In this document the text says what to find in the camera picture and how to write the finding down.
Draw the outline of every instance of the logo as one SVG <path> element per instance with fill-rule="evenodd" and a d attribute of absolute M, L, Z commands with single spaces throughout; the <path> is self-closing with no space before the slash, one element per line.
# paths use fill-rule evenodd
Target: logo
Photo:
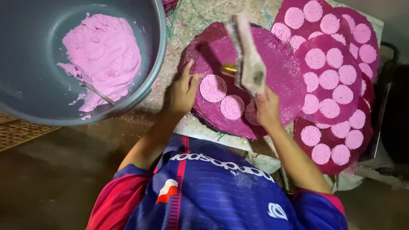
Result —
<path fill-rule="evenodd" d="M 178 183 L 173 179 L 168 179 L 165 182 L 163 188 L 161 188 L 161 190 L 159 191 L 159 196 L 157 197 L 156 203 L 158 202 L 167 203 L 169 201 L 169 197 L 172 195 L 176 195 L 177 193 Z"/>
<path fill-rule="evenodd" d="M 284 210 L 281 208 L 279 204 L 275 203 L 268 203 L 268 215 L 271 216 L 272 218 L 278 218 L 278 219 L 287 219 L 287 215 L 285 214 Z"/>

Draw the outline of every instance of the hand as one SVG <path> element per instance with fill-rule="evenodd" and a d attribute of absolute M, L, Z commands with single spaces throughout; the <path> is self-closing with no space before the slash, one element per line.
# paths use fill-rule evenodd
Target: hand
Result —
<path fill-rule="evenodd" d="M 257 120 L 264 129 L 281 126 L 279 97 L 268 86 L 256 93 L 256 105 Z"/>
<path fill-rule="evenodd" d="M 199 79 L 203 77 L 203 74 L 190 74 L 192 65 L 193 59 L 190 59 L 183 69 L 181 77 L 173 83 L 171 89 L 168 112 L 178 118 L 182 118 L 192 109 Z"/>

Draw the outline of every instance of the man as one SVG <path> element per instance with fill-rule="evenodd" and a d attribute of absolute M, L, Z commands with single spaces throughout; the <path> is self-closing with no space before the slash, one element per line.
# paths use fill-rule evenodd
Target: man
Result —
<path fill-rule="evenodd" d="M 87 229 L 347 229 L 344 208 L 280 123 L 279 97 L 257 93 L 257 120 L 297 186 L 292 202 L 265 172 L 226 146 L 177 135 L 199 78 L 191 60 L 161 118 L 100 193 Z M 152 172 L 157 158 L 160 158 Z"/>

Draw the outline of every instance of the gray bowl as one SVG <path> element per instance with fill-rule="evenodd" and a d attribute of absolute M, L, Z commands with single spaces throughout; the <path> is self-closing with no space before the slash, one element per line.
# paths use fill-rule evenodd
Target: gray bowl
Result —
<path fill-rule="evenodd" d="M 141 76 L 129 93 L 115 107 L 89 113 L 78 111 L 83 100 L 68 105 L 86 89 L 56 65 L 69 63 L 62 39 L 87 12 L 125 18 L 142 56 Z M 161 0 L 2 0 L 0 21 L 0 109 L 34 123 L 91 124 L 124 114 L 149 95 L 166 51 Z"/>

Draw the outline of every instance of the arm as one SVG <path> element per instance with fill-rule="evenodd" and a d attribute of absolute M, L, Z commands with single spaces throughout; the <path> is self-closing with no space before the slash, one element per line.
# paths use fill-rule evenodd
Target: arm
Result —
<path fill-rule="evenodd" d="M 324 176 L 280 123 L 279 97 L 266 86 L 257 92 L 257 120 L 273 140 L 282 166 L 294 184 L 315 192 L 331 193 Z"/>
<path fill-rule="evenodd" d="M 173 83 L 169 106 L 161 111 L 157 122 L 129 151 L 118 171 L 128 164 L 149 170 L 153 162 L 162 154 L 176 125 L 192 109 L 195 101 L 199 78 L 202 74 L 191 75 L 192 65 L 193 59 L 184 68 L 181 78 Z"/>

